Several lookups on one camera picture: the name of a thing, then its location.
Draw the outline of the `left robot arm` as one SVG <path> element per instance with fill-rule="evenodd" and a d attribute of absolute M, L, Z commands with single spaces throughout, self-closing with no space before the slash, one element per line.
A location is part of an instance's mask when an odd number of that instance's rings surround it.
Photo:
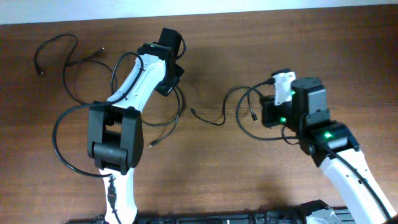
<path fill-rule="evenodd" d="M 103 176 L 106 193 L 104 223 L 133 223 L 134 169 L 144 149 L 141 113 L 153 91 L 168 96 L 184 73 L 176 61 L 182 35 L 163 28 L 159 40 L 138 48 L 136 63 L 104 106 L 89 109 L 87 151 Z"/>

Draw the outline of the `black USB cable long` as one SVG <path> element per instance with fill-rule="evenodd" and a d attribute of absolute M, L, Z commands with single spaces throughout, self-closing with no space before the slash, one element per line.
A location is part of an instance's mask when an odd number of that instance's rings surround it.
<path fill-rule="evenodd" d="M 66 60 L 65 60 L 65 62 L 63 64 L 63 67 L 62 67 L 62 83 L 63 83 L 63 87 L 64 87 L 66 93 L 68 94 L 68 96 L 73 101 L 79 103 L 80 105 L 85 105 L 86 102 L 78 99 L 76 96 L 74 96 L 71 93 L 71 91 L 70 91 L 70 89 L 69 89 L 69 87 L 67 85 L 67 79 L 66 79 L 67 69 L 70 68 L 70 67 L 79 65 L 79 64 L 83 64 L 83 63 L 94 63 L 94 64 L 101 65 L 101 66 L 105 67 L 107 70 L 109 70 L 111 72 L 111 74 L 113 74 L 114 70 L 109 65 L 105 64 L 104 62 L 100 62 L 98 60 L 94 60 L 94 58 L 96 56 L 98 56 L 99 54 L 101 54 L 104 51 L 104 47 L 99 48 L 98 50 L 96 50 L 92 54 L 89 54 L 86 57 L 83 57 L 83 58 L 78 59 L 78 60 L 71 61 L 70 59 L 71 59 L 74 51 L 76 50 L 76 48 L 78 46 L 79 39 L 74 34 L 66 33 L 66 34 L 56 35 L 55 37 L 52 37 L 51 39 L 48 39 L 48 40 L 44 41 L 35 50 L 35 53 L 34 53 L 34 66 L 35 66 L 35 71 L 37 72 L 38 76 L 45 75 L 44 69 L 40 66 L 39 60 L 38 60 L 40 51 L 43 50 L 44 47 L 46 47 L 51 42 L 55 42 L 56 40 L 61 39 L 62 37 L 71 37 L 71 38 L 73 38 L 75 40 L 75 43 L 73 44 L 73 47 L 72 47 L 70 53 L 68 54 L 68 56 L 67 56 L 67 58 L 66 58 Z"/>

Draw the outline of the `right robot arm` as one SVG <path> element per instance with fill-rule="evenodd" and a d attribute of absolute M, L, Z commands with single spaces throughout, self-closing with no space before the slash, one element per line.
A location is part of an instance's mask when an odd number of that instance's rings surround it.
<path fill-rule="evenodd" d="M 281 124 L 295 133 L 301 150 L 330 180 L 356 223 L 391 223 L 397 216 L 367 165 L 347 125 L 332 120 L 319 78 L 265 81 L 275 93 L 261 99 L 266 127 Z"/>

